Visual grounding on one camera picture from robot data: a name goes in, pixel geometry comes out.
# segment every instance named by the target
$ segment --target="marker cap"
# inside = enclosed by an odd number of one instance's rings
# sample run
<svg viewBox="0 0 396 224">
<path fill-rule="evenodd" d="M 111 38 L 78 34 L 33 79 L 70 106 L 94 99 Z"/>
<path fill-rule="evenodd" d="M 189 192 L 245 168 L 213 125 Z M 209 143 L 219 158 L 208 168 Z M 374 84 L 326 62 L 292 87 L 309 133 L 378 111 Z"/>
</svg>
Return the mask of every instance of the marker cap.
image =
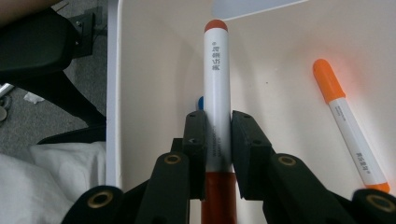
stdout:
<svg viewBox="0 0 396 224">
<path fill-rule="evenodd" d="M 378 189 L 386 193 L 390 192 L 390 186 L 388 183 L 377 184 L 377 185 L 365 185 L 367 189 Z"/>
<path fill-rule="evenodd" d="M 213 21 L 208 22 L 205 27 L 205 32 L 210 29 L 213 29 L 213 28 L 221 28 L 228 32 L 227 25 L 225 24 L 224 21 L 221 21 L 221 20 L 213 20 Z"/>
<path fill-rule="evenodd" d="M 323 94 L 326 104 L 330 101 L 346 97 L 330 64 L 324 59 L 314 62 L 314 76 Z"/>
</svg>

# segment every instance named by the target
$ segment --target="chair leg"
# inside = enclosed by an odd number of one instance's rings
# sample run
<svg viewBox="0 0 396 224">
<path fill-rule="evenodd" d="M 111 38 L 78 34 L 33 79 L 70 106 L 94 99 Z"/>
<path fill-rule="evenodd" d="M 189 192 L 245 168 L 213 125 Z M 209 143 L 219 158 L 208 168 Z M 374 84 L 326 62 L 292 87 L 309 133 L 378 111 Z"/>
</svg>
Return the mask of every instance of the chair leg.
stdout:
<svg viewBox="0 0 396 224">
<path fill-rule="evenodd" d="M 106 117 L 78 91 L 63 71 L 34 78 L 10 80 L 9 83 L 43 97 L 69 114 L 84 120 L 88 126 L 106 124 Z"/>
</svg>

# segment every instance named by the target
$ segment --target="white cloth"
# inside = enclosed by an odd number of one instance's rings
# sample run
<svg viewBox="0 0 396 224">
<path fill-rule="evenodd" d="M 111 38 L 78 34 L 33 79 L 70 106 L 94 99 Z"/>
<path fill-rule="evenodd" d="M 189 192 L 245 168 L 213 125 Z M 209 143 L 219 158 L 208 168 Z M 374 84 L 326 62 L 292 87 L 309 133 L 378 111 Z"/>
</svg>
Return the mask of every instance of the white cloth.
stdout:
<svg viewBox="0 0 396 224">
<path fill-rule="evenodd" d="M 82 193 L 105 184 L 105 143 L 37 145 L 26 155 L 0 154 L 0 223 L 61 223 Z"/>
</svg>

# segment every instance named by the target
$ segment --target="white marker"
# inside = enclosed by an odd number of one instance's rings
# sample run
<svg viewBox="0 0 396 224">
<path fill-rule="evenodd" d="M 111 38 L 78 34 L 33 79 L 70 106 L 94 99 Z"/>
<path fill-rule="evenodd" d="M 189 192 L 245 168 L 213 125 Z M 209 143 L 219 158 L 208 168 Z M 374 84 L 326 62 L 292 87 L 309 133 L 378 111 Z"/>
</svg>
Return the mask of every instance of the white marker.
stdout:
<svg viewBox="0 0 396 224">
<path fill-rule="evenodd" d="M 379 189 L 388 193 L 390 188 L 387 179 L 376 162 L 358 122 L 353 117 L 347 104 L 346 95 L 329 63 L 323 59 L 315 61 L 314 75 L 346 141 L 346 146 L 364 185 L 368 189 Z"/>
<path fill-rule="evenodd" d="M 207 156 L 202 223 L 234 224 L 228 29 L 223 21 L 213 20 L 205 27 L 204 67 Z"/>
</svg>

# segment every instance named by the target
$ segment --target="black office chair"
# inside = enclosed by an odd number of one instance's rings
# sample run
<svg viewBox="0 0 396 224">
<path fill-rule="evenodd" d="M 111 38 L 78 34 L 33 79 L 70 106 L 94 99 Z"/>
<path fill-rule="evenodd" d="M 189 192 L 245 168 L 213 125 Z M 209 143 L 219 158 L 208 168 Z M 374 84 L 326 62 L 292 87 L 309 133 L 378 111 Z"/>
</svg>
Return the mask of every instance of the black office chair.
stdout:
<svg viewBox="0 0 396 224">
<path fill-rule="evenodd" d="M 39 95 L 88 125 L 84 130 L 53 136 L 40 144 L 106 140 L 106 117 L 63 71 L 73 59 L 77 40 L 78 33 L 71 22 L 52 9 L 0 29 L 0 83 Z"/>
</svg>

